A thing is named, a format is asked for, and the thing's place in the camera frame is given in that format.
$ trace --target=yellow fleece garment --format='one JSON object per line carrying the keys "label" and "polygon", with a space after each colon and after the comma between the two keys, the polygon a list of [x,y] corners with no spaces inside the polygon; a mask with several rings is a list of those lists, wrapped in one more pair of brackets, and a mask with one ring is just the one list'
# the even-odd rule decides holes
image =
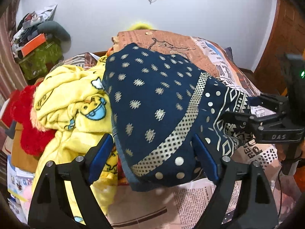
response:
{"label": "yellow fleece garment", "polygon": [[[34,109],[42,127],[56,129],[55,138],[46,146],[33,181],[33,191],[47,163],[71,162],[98,144],[105,133],[112,133],[109,97],[103,90],[105,66],[89,70],[73,65],[57,67],[37,87]],[[81,216],[71,183],[66,190],[74,216]],[[100,178],[91,190],[104,214],[113,202],[117,186],[117,151],[114,147]]]}

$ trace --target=navy blue fabric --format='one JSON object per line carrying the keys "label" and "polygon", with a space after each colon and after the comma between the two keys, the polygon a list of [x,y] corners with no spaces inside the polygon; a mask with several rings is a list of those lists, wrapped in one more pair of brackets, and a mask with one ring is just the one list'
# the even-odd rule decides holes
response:
{"label": "navy blue fabric", "polygon": [[142,183],[174,186],[196,178],[196,132],[228,156],[249,137],[221,120],[226,110],[249,113],[247,96],[180,55],[129,44],[107,59],[103,85],[119,156]]}

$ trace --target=red fluffy fabric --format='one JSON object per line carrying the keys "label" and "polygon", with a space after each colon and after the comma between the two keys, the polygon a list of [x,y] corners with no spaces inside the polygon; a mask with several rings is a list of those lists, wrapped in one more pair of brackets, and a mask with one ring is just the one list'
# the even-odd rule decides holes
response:
{"label": "red fluffy fabric", "polygon": [[56,130],[48,130],[45,132],[33,128],[30,121],[30,112],[33,106],[33,95],[36,87],[39,85],[31,85],[21,91],[19,100],[15,101],[11,107],[12,117],[15,121],[23,125],[20,145],[21,148],[30,155],[40,156],[47,144],[54,138]]}

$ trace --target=metal bolt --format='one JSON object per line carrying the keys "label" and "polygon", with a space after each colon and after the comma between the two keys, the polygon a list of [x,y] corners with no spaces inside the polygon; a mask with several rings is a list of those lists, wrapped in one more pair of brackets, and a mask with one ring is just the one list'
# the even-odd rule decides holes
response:
{"label": "metal bolt", "polygon": [[252,164],[255,166],[255,167],[260,167],[260,163],[258,161],[253,161]]}
{"label": "metal bolt", "polygon": [[48,161],[47,163],[46,163],[46,166],[47,167],[51,167],[53,165],[53,161]]}
{"label": "metal bolt", "polygon": [[77,162],[81,162],[81,161],[83,161],[83,156],[77,156],[77,157],[75,158],[75,160],[76,160]]}
{"label": "metal bolt", "polygon": [[231,159],[228,156],[223,156],[222,160],[228,163],[228,162],[230,162]]}

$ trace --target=cardboard box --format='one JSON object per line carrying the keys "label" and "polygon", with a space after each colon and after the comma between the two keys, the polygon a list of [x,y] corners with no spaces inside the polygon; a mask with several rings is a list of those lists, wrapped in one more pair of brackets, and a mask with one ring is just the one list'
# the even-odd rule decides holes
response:
{"label": "cardboard box", "polygon": [[23,130],[22,124],[17,123],[15,128],[15,137],[13,140],[12,149],[12,165],[22,170],[35,173],[39,157],[28,155],[20,146],[21,133]]}

